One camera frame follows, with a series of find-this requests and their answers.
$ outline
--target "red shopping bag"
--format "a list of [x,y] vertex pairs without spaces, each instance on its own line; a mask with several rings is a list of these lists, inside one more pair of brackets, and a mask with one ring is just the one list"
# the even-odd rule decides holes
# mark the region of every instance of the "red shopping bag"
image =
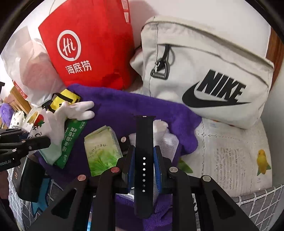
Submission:
[[39,26],[66,86],[126,89],[135,76],[128,0],[68,0]]

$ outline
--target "blue gripper pad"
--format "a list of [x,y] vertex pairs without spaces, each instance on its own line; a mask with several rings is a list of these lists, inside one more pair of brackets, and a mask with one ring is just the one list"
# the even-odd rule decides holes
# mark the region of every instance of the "blue gripper pad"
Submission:
[[130,192],[131,187],[134,186],[134,173],[135,173],[135,148],[133,148],[131,162],[130,162],[129,171],[127,175],[128,192]]
[[158,159],[156,147],[154,147],[153,154],[154,154],[154,168],[155,168],[157,189],[159,193],[161,193],[162,192],[162,175],[161,175],[161,169],[159,165],[159,159]]

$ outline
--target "plaid fabric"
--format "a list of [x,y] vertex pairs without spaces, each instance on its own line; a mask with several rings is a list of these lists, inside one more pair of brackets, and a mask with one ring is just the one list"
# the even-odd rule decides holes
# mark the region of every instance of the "plaid fabric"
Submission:
[[[10,207],[21,229],[28,231],[30,225],[41,215],[41,211],[38,211],[35,217],[33,216],[31,202],[23,201],[16,193],[12,183],[13,170],[9,169],[8,173]],[[260,231],[268,231],[269,222],[274,215],[282,192],[284,191],[283,188],[284,185],[280,185],[250,195],[233,197],[233,200],[249,216]],[[61,191],[62,189],[59,185],[57,185],[54,180],[51,180],[46,195],[46,201],[49,205],[52,204]],[[200,231],[198,214],[196,214],[196,221],[197,231]]]

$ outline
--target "white nike bag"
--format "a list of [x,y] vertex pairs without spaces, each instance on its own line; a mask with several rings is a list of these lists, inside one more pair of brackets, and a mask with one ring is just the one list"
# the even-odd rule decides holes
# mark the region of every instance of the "white nike bag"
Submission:
[[142,32],[131,66],[141,94],[187,105],[196,114],[248,129],[261,116],[274,65],[211,28],[156,16]]

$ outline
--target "green packaging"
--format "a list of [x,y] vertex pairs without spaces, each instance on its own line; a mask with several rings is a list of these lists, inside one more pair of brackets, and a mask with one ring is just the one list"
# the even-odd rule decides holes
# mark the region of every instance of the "green packaging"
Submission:
[[58,158],[58,160],[54,163],[61,169],[65,167],[65,164],[69,158],[70,152],[73,148],[75,140],[80,135],[81,131],[85,127],[87,121],[78,121],[76,119],[68,119],[65,122],[65,135],[61,144],[62,155]]
[[119,143],[111,127],[103,126],[85,137],[85,150],[92,176],[114,167],[122,157]]

